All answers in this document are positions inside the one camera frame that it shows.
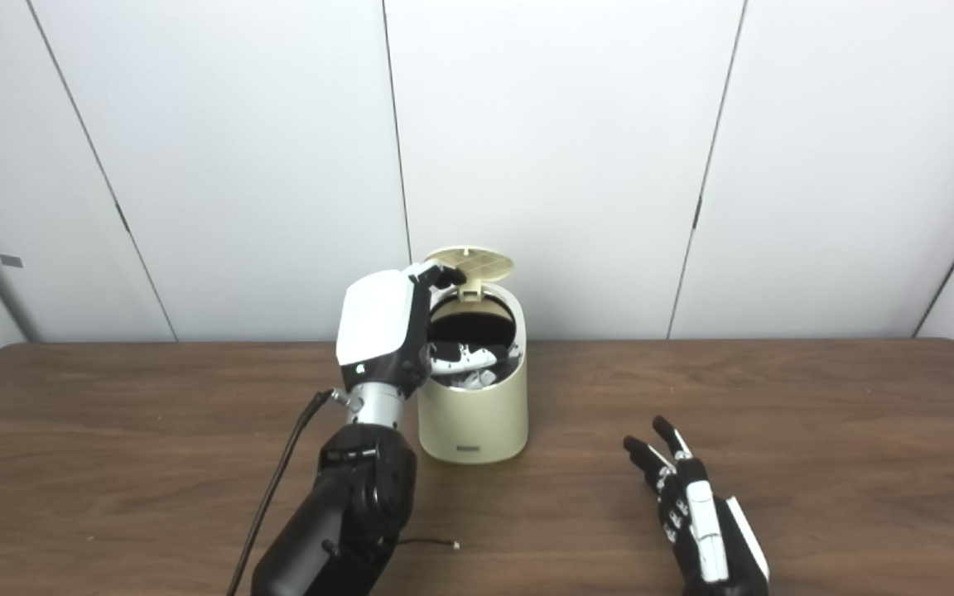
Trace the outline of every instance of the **trash can lid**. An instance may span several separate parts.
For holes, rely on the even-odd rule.
[[[499,281],[514,271],[514,261],[511,261],[510,257],[491,248],[479,246],[440,248],[429,253],[426,259],[440,259],[466,274],[466,283],[459,288],[459,296],[463,302],[480,300],[484,297],[482,283]]]

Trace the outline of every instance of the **robotic arm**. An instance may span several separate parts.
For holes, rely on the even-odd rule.
[[[768,596],[768,560],[738,499],[712,493],[705,465],[669,421],[656,416],[654,430],[674,461],[631,435],[624,448],[658,494],[658,517],[684,574],[684,596]]]
[[[376,272],[344,295],[337,361],[344,426],[319,452],[315,486],[253,571],[253,596],[366,596],[412,513],[417,458],[398,431],[427,379],[431,288],[465,283],[431,260]]]

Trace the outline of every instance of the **perforated lid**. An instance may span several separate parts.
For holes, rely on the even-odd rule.
[[[463,302],[484,298],[482,283],[499,281],[514,271],[514,261],[511,261],[510,257],[479,246],[440,248],[429,253],[426,259],[440,259],[466,274],[465,285],[459,287],[459,296]]]

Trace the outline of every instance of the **black cable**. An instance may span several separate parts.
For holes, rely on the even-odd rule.
[[[296,448],[296,441],[300,439],[300,431],[304,430],[304,426],[307,426],[308,422],[311,422],[311,418],[314,418],[315,412],[322,407],[322,404],[326,403],[326,400],[330,399],[330,396],[333,395],[333,389],[325,390],[325,392],[318,392],[311,398],[311,402],[308,402],[307,407],[304,408],[304,411],[300,412],[299,418],[296,418],[296,425],[292,427],[292,433],[289,435],[289,440],[285,444],[285,449],[282,450],[282,457],[279,460],[277,468],[275,468],[275,473],[272,474],[272,481],[267,485],[267,491],[264,492],[264,498],[260,502],[260,507],[257,509],[257,514],[253,517],[253,525],[249,527],[249,536],[245,538],[245,544],[242,546],[242,554],[238,558],[238,566],[234,567],[234,577],[230,580],[230,586],[227,588],[227,596],[234,596],[238,592],[238,585],[242,583],[242,576],[245,574],[245,566],[248,565],[249,555],[253,552],[253,543],[257,540],[257,533],[260,531],[260,525],[264,523],[264,516],[267,514],[267,509],[272,504],[272,499],[275,497],[275,490],[277,485],[282,480],[282,475],[285,473],[285,469],[289,465],[289,458],[292,457],[292,451]]]
[[[441,540],[439,538],[405,538],[397,542],[397,546],[402,546],[402,544],[416,544],[416,543],[427,543],[427,544],[439,544],[439,546],[450,546],[454,550],[459,550],[462,548],[462,545],[454,540]]]

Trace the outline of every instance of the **robot finger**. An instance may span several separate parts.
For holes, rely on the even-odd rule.
[[[679,533],[690,535],[690,507],[677,476],[667,476],[658,499],[658,518],[669,542],[675,544]]]
[[[454,267],[444,267],[440,275],[436,277],[436,281],[432,282],[438,290],[446,290],[451,286],[462,286],[463,283],[466,283],[466,274]]]
[[[644,474],[653,478],[675,474],[675,465],[647,442],[629,435],[624,437],[624,448],[628,451],[632,464],[635,464],[639,470],[643,470]]]
[[[682,435],[679,435],[679,431],[675,430],[675,426],[673,426],[671,422],[667,421],[663,416],[656,416],[653,425],[658,436],[665,439],[666,444],[669,445],[669,449],[672,449],[673,457],[677,458],[677,460],[694,457],[686,441],[682,440]]]

